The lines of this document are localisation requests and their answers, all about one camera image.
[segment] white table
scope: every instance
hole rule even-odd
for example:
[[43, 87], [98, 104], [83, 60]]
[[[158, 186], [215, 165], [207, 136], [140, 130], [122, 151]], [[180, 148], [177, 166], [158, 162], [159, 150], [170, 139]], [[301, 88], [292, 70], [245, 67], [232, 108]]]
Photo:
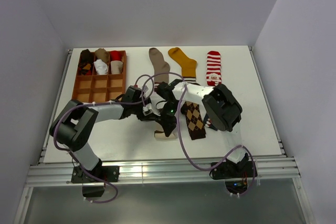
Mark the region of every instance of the white table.
[[[127, 53], [127, 87], [134, 84], [141, 74], [154, 74], [148, 50], [151, 47], [105, 48], [125, 50]], [[172, 47], [157, 47], [170, 64], [171, 72], [181, 73], [181, 67], [168, 55]], [[187, 56], [197, 60], [197, 82], [206, 85], [206, 55], [219, 51], [222, 55], [222, 80], [243, 107], [241, 135], [243, 144], [254, 156], [281, 155], [276, 132], [266, 105], [259, 79], [247, 46], [195, 46], [180, 47]], [[71, 99], [79, 55], [86, 48], [72, 52], [68, 70], [60, 94], [56, 115]], [[160, 98], [153, 97], [154, 102]], [[205, 110], [201, 106], [202, 117]], [[194, 140], [188, 134], [185, 117], [181, 115], [182, 137], [192, 158], [222, 157], [228, 151], [225, 132], [206, 128], [206, 138]], [[103, 161], [149, 161], [157, 159], [185, 158], [178, 139], [158, 141], [154, 138], [155, 122], [140, 122], [135, 116], [124, 120], [109, 120], [94, 125], [89, 143]], [[70, 162], [65, 152], [54, 147], [52, 137], [48, 139], [45, 163]]]

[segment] red and white striped sock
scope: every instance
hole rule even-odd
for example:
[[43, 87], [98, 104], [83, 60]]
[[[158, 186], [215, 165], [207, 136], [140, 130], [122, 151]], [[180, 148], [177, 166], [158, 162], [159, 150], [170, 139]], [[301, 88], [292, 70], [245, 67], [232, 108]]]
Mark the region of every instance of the red and white striped sock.
[[209, 86], [216, 86], [222, 83], [221, 55], [219, 52], [208, 52], [206, 59], [206, 82]]

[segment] sock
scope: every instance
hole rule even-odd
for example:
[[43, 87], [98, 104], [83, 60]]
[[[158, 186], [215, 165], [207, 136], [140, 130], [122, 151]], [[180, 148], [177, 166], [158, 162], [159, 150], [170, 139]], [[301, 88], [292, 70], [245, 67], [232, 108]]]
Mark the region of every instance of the sock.
[[[170, 66], [167, 62], [164, 61], [162, 53], [157, 50], [156, 48], [149, 49], [149, 58], [154, 67], [154, 74], [158, 73], [166, 73], [170, 71]], [[168, 74], [161, 74], [159, 76], [154, 77], [154, 90], [156, 91], [158, 85], [161, 82], [166, 82], [169, 84], [169, 75]]]
[[[149, 58], [154, 67], [154, 74], [157, 73], [166, 73], [170, 71], [170, 66], [167, 62], [164, 61], [162, 53], [157, 50], [156, 48], [149, 49]], [[159, 76], [154, 77], [154, 90], [156, 91], [158, 85], [161, 82], [169, 83], [169, 75], [168, 74], [161, 74]], [[171, 133], [169, 136], [164, 134], [163, 128], [160, 124], [156, 124], [156, 130], [154, 131], [154, 137], [157, 140], [164, 140], [164, 139], [176, 139], [175, 134]]]
[[92, 54], [88, 49], [83, 50], [80, 53], [80, 61], [78, 63], [78, 75], [80, 76], [91, 76], [93, 70], [93, 61], [95, 55]]
[[216, 86], [222, 82], [220, 56], [219, 52], [208, 52], [206, 59], [206, 82], [209, 86]]
[[123, 63], [120, 60], [111, 61], [111, 74], [120, 74], [122, 73]]
[[[196, 65], [197, 61], [190, 59], [184, 52], [178, 48], [172, 48], [168, 51], [169, 56], [175, 60], [182, 68], [182, 77], [191, 84], [196, 83]], [[185, 102], [181, 108], [182, 114], [188, 127], [189, 136], [192, 140], [205, 138], [205, 128], [202, 121], [199, 105], [192, 102]]]
[[93, 64], [94, 64], [94, 68], [96, 69], [98, 75], [107, 74], [108, 66], [106, 65], [105, 62], [98, 59]]
[[103, 48], [99, 48], [95, 51], [95, 54], [98, 59], [101, 59], [106, 64], [109, 63], [110, 60], [110, 54]]
[[218, 129], [211, 123], [208, 114], [205, 114], [205, 117], [203, 118], [203, 123], [205, 127], [218, 131]]
[[110, 51], [110, 55], [111, 55], [111, 60], [120, 60], [121, 61], [121, 54], [118, 51]]
[[182, 76], [186, 82], [196, 83], [196, 65], [197, 61], [190, 59], [184, 52], [178, 48], [172, 48], [168, 51], [169, 56], [175, 60], [182, 68]]

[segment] black bracket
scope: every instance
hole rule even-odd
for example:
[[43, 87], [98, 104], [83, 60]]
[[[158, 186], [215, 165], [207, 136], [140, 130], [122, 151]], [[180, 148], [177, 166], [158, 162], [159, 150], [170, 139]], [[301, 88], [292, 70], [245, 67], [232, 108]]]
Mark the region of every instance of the black bracket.
[[[119, 166], [102, 166], [99, 177], [107, 182], [118, 182]], [[71, 183], [84, 184], [97, 182], [95, 179], [88, 177], [79, 166], [73, 168]]]
[[[100, 179], [107, 182], [118, 182], [119, 178], [119, 166], [100, 166], [101, 175]], [[83, 183], [94, 183], [97, 182], [95, 179], [88, 177], [79, 166], [73, 168], [71, 183], [73, 184], [83, 184]], [[83, 186], [82, 194], [86, 198], [101, 197], [105, 191], [104, 186]]]
[[214, 180], [218, 179], [230, 179], [230, 178], [243, 178], [247, 176], [248, 178], [253, 177], [253, 163], [252, 161], [247, 161], [243, 168], [239, 170], [233, 170], [232, 164], [228, 161], [221, 163], [216, 169], [211, 170], [210, 176]]

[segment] wooden sock organizer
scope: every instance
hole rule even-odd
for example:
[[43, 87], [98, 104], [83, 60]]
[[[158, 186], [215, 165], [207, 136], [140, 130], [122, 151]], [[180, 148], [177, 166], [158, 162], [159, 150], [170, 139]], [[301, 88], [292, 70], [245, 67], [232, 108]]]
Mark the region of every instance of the wooden sock organizer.
[[[109, 58], [108, 74], [98, 75], [93, 65], [92, 75], [81, 76], [77, 70], [72, 99], [80, 102], [106, 102], [115, 99], [125, 93], [126, 83], [126, 51], [119, 51], [123, 62], [121, 74], [111, 74], [111, 56]], [[97, 60], [94, 52], [91, 52], [93, 61]]]

